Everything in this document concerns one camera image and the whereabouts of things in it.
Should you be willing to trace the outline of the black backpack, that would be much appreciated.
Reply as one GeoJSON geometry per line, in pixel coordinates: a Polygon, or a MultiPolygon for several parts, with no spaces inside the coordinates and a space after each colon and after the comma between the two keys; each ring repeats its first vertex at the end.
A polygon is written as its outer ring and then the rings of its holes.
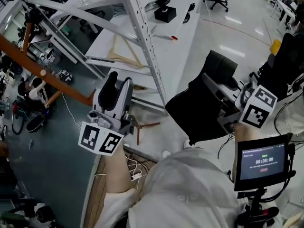
{"type": "Polygon", "coordinates": [[[211,50],[198,76],[166,104],[166,111],[187,134],[190,144],[227,135],[217,121],[221,103],[204,84],[202,74],[206,73],[213,81],[224,85],[233,77],[237,66],[226,56],[211,50]]]}

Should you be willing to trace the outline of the yellow container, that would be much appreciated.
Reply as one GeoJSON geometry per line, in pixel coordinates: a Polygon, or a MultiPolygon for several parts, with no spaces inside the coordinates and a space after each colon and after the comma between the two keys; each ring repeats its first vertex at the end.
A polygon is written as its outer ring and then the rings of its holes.
{"type": "Polygon", "coordinates": [[[275,39],[273,41],[272,45],[270,46],[271,54],[276,55],[278,53],[280,47],[281,47],[281,41],[278,39],[275,39]]]}

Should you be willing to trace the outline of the wooden plank platform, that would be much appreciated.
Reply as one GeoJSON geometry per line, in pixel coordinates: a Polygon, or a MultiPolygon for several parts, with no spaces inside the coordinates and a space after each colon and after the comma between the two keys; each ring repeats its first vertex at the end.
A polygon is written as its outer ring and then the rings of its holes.
{"type": "MultiPolygon", "coordinates": [[[[124,148],[130,173],[142,173],[142,177],[132,182],[136,189],[136,201],[143,197],[143,186],[147,173],[156,164],[128,147],[124,148]]],[[[102,155],[95,160],[92,175],[87,187],[80,228],[94,228],[104,206],[106,194],[105,161],[102,155]]]]}

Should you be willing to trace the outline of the person's right forearm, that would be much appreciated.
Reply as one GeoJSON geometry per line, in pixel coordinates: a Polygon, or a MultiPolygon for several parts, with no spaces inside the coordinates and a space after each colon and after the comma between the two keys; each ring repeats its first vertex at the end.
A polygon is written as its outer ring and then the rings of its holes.
{"type": "Polygon", "coordinates": [[[234,135],[236,142],[255,140],[259,136],[257,129],[244,125],[242,123],[234,124],[234,135]]]}

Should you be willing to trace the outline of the black oval bag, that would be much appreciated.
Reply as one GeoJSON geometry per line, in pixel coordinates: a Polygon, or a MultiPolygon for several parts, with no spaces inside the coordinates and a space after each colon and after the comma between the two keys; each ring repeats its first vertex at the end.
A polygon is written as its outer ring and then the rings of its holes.
{"type": "Polygon", "coordinates": [[[35,133],[37,132],[40,128],[44,126],[46,119],[43,115],[37,115],[34,117],[26,127],[26,130],[28,133],[35,133]]]}

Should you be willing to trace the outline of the person's left forearm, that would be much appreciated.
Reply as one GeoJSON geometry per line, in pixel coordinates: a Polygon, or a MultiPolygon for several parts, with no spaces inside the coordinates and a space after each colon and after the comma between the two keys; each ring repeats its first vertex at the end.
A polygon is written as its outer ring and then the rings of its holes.
{"type": "Polygon", "coordinates": [[[132,187],[131,176],[125,157],[123,144],[111,156],[105,156],[106,192],[123,193],[132,187]]]}

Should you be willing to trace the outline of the black box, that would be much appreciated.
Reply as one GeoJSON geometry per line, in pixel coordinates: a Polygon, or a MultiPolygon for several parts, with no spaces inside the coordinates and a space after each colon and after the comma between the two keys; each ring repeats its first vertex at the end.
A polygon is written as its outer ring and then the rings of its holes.
{"type": "Polygon", "coordinates": [[[154,16],[156,20],[169,23],[176,17],[176,9],[169,6],[159,7],[155,12],[154,16]]]}

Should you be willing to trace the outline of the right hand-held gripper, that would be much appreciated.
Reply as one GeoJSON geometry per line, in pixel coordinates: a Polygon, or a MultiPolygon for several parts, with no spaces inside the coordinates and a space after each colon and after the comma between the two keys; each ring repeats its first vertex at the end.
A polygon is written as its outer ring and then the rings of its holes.
{"type": "Polygon", "coordinates": [[[277,97],[263,86],[249,82],[240,89],[234,77],[224,85],[213,81],[206,73],[202,80],[209,91],[220,101],[217,121],[225,131],[242,123],[260,129],[271,116],[277,97]]]}

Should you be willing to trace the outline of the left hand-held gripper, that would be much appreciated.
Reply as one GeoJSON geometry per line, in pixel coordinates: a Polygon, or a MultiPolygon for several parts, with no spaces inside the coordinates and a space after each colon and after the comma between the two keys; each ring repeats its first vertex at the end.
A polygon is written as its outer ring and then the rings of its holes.
{"type": "Polygon", "coordinates": [[[117,72],[107,75],[93,99],[90,122],[81,125],[78,145],[95,154],[113,155],[123,138],[134,132],[134,117],[129,114],[133,81],[127,77],[117,90],[117,76],[117,72]]]}

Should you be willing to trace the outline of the white desk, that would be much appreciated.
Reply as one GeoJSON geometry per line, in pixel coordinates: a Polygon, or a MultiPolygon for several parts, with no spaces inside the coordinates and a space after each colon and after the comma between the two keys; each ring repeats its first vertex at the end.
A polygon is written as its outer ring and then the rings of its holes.
{"type": "Polygon", "coordinates": [[[274,5],[274,7],[273,7],[273,9],[272,9],[271,14],[274,13],[275,8],[276,8],[277,6],[280,7],[280,8],[282,9],[282,11],[285,12],[285,14],[284,14],[282,20],[281,20],[280,23],[279,23],[280,25],[285,23],[287,17],[290,18],[289,22],[292,22],[292,21],[295,19],[295,11],[296,11],[296,9],[297,9],[297,4],[295,4],[294,2],[292,2],[292,3],[288,6],[288,5],[286,5],[285,3],[283,3],[281,0],[276,0],[275,5],[274,5]]]}

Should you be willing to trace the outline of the person's white shirt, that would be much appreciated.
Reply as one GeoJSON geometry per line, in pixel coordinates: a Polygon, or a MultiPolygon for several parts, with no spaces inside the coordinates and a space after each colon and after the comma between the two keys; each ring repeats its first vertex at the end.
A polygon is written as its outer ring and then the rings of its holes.
{"type": "Polygon", "coordinates": [[[95,228],[233,228],[238,199],[216,156],[201,148],[174,153],[152,167],[143,197],[135,189],[106,194],[95,228]]]}

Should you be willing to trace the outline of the white metal shelving unit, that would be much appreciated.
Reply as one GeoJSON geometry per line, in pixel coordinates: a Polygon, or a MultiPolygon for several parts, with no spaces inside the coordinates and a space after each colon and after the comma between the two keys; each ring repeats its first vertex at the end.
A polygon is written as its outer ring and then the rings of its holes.
{"type": "MultiPolygon", "coordinates": [[[[120,81],[130,77],[137,86],[133,102],[163,111],[177,92],[200,17],[200,0],[169,0],[167,6],[175,8],[177,13],[169,23],[155,19],[154,12],[160,7],[157,0],[25,1],[37,8],[56,11],[50,18],[43,17],[41,25],[70,60],[81,62],[98,77],[103,76],[101,69],[105,67],[117,72],[120,81]],[[64,17],[77,17],[102,28],[85,53],[57,26],[64,17]],[[140,69],[108,59],[114,35],[126,39],[140,62],[148,67],[140,69]]],[[[115,49],[118,54],[132,58],[123,41],[115,49]]]]}

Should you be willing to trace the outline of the small black monitor screen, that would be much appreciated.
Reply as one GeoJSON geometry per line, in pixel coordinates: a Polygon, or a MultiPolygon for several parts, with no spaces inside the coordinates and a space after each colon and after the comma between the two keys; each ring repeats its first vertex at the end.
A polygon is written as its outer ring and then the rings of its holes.
{"type": "Polygon", "coordinates": [[[292,173],[291,134],[237,143],[234,191],[265,188],[288,180],[292,173]]]}

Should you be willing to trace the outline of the triangular wooden frame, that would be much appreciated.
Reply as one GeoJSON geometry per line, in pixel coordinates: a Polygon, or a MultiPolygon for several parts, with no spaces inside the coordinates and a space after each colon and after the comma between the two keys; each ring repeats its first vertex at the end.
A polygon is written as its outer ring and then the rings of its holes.
{"type": "Polygon", "coordinates": [[[140,68],[140,69],[148,67],[147,65],[144,65],[140,62],[137,54],[135,53],[135,51],[132,48],[132,46],[130,45],[130,43],[126,39],[124,39],[124,38],[122,38],[121,36],[118,36],[118,35],[114,35],[114,37],[113,37],[112,46],[111,46],[111,48],[108,52],[107,58],[111,59],[113,61],[127,63],[129,65],[132,65],[132,66],[140,68]],[[116,52],[115,48],[119,45],[119,41],[124,42],[124,44],[126,45],[126,47],[129,50],[129,52],[131,53],[132,58],[125,57],[125,56],[120,55],[116,52]]]}

